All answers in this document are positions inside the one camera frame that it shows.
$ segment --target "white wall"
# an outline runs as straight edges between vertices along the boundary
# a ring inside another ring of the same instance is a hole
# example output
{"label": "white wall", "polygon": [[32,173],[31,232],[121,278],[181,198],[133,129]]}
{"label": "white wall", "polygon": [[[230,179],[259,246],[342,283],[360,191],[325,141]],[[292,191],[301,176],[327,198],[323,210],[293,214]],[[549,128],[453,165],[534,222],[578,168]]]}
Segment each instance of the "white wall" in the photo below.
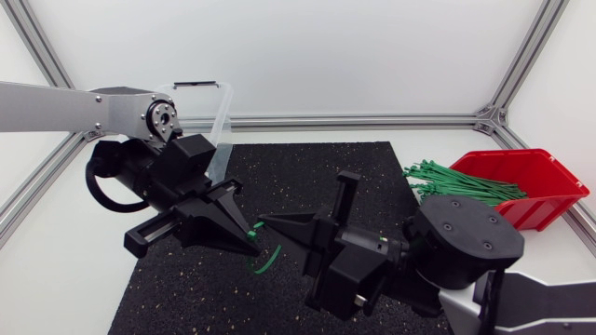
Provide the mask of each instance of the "white wall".
{"label": "white wall", "polygon": [[232,84],[232,114],[457,113],[541,0],[30,0],[77,87]]}
{"label": "white wall", "polygon": [[[3,8],[0,8],[0,50],[0,81],[47,85]],[[66,133],[0,133],[0,207],[65,136]]]}
{"label": "white wall", "polygon": [[572,0],[510,106],[510,125],[567,166],[596,210],[596,1]]}

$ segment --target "red bin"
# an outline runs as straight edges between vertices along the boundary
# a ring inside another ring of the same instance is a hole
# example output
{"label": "red bin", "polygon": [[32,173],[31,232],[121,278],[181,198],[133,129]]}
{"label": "red bin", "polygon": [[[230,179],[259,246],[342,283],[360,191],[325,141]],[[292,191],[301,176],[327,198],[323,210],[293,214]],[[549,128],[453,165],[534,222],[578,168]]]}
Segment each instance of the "red bin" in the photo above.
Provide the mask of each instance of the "red bin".
{"label": "red bin", "polygon": [[495,209],[518,230],[543,231],[589,194],[586,186],[542,149],[470,152],[451,168],[470,176],[517,183],[528,198],[505,201]]}

